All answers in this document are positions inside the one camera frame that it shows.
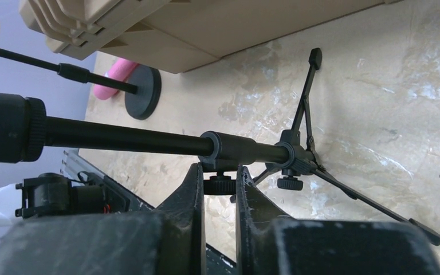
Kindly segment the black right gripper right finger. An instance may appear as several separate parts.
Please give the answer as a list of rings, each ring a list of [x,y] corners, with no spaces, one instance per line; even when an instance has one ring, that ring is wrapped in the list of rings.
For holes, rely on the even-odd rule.
[[[253,182],[246,166],[236,178],[235,243],[238,274],[279,274],[278,249],[271,221],[289,215]]]

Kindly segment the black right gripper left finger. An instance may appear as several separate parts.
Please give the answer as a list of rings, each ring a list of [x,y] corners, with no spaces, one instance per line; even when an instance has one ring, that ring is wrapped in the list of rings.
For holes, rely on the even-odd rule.
[[[190,166],[180,186],[143,218],[143,274],[206,274],[203,170]]]

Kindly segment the black tripod shock mount stand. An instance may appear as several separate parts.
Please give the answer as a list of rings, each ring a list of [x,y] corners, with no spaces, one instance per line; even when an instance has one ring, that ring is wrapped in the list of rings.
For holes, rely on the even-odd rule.
[[[312,133],[309,94],[315,73],[321,68],[323,54],[314,48],[301,99],[290,129],[274,145],[253,139],[208,131],[199,137],[115,125],[50,117],[40,99],[0,93],[0,163],[34,162],[44,147],[74,147],[111,151],[191,155],[200,158],[204,171],[213,174],[207,194],[234,194],[232,181],[225,176],[242,164],[265,163],[260,182],[278,171],[278,187],[299,190],[299,175],[316,175],[399,222],[406,218],[339,182],[321,164]]]

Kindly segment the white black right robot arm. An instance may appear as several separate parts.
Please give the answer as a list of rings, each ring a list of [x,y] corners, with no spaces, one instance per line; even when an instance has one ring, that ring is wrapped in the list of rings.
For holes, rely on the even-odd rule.
[[[203,171],[147,211],[110,207],[101,186],[43,174],[16,186],[22,221],[0,246],[0,274],[206,274]]]

